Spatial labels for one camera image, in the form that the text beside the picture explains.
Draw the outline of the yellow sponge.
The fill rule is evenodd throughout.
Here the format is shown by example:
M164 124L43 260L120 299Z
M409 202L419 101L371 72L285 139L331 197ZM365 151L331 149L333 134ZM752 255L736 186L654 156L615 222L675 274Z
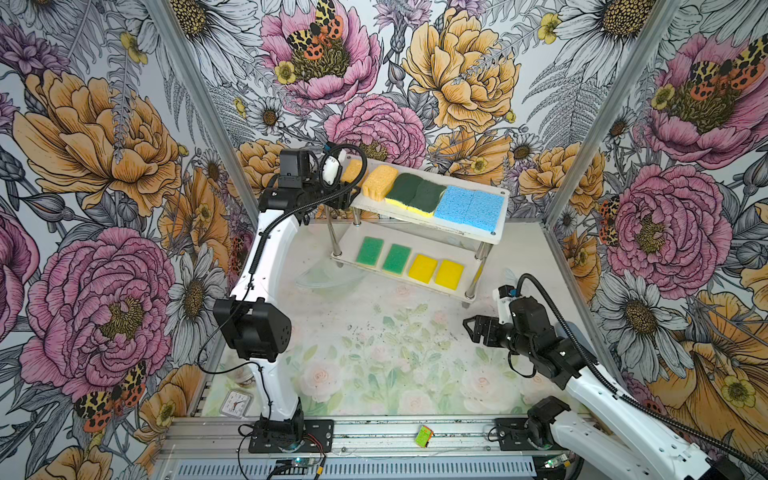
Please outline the yellow sponge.
M438 261L426 255L417 254L408 271L408 277L415 281L429 284L437 268Z
M451 260L443 260L435 277L435 284L456 291L464 273L465 267Z

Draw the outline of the orange cellulose sponge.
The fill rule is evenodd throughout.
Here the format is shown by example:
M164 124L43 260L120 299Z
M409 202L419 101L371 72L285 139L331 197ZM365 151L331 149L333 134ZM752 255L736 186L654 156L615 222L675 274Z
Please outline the orange cellulose sponge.
M362 185L362 193L372 201L383 201L391 191L399 171L389 165L376 167L365 179Z
M360 159L350 160L343 171L341 182L352 184L357 178L357 176L360 174L362 169L363 169L363 164Z

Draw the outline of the green scrub sponge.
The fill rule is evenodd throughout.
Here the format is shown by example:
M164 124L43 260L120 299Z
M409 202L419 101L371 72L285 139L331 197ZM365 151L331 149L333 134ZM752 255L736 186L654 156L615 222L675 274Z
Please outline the green scrub sponge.
M356 257L356 262L366 267L376 267L383 249L383 245L383 239L366 236L361 243L360 250L358 251Z
M395 276L401 276L411 252L412 249L407 246L392 244L382 266L382 271Z

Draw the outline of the dark green scouring sponge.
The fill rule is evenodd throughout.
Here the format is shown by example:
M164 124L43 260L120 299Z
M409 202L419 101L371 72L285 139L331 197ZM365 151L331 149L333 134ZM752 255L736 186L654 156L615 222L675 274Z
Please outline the dark green scouring sponge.
M445 185L423 180L416 188L413 198L407 203L406 210L433 217L445 191Z
M401 173L395 179L391 190L385 196L387 204L401 208L409 206L415 198L416 192L423 182L423 178L409 173Z

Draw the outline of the blue cellulose sponge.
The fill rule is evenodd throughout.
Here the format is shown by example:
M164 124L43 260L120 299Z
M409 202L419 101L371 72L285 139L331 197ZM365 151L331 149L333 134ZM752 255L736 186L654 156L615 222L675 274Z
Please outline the blue cellulose sponge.
M442 194L434 217L455 224L464 224L473 197L472 190L448 186Z
M502 215L504 197L484 191L474 191L464 215L466 225L493 233Z

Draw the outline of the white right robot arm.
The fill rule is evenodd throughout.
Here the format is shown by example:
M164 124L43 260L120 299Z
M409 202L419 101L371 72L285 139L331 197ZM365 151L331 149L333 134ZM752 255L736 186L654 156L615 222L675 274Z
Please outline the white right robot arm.
M494 431L503 449L527 443L539 450L569 450L611 479L742 479L731 456L711 458L692 434L635 401L578 342L568 327L556 329L529 296L504 297L496 317L464 320L470 340L528 359L598 420L584 420L568 403L549 396L531 407L525 423L505 420Z

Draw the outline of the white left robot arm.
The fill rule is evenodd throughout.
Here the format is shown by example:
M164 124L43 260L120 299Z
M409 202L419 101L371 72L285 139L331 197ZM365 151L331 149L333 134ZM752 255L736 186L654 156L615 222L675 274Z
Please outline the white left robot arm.
M230 295L213 307L218 330L239 360L219 372L246 375L256 382L261 412L250 436L267 447L296 449L308 436L299 395L280 360L290 342L292 323L278 307L276 295L305 216L354 188L353 182L341 179L345 157L341 145L325 147L319 159L309 150L280 153L279 173L258 199L254 244L244 271Z

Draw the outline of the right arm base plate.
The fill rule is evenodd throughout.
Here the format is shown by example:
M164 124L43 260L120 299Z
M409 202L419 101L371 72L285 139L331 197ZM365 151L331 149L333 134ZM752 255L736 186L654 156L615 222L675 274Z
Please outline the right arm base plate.
M505 452L567 451L567 448L554 441L549 432L529 427L527 417L496 418L486 438L490 442L496 442L500 450Z

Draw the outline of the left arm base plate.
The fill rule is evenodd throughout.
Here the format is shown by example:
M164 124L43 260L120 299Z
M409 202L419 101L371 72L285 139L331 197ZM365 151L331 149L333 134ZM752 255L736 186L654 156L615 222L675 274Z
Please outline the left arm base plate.
M335 422L329 419L258 421L249 435L251 454L330 453Z

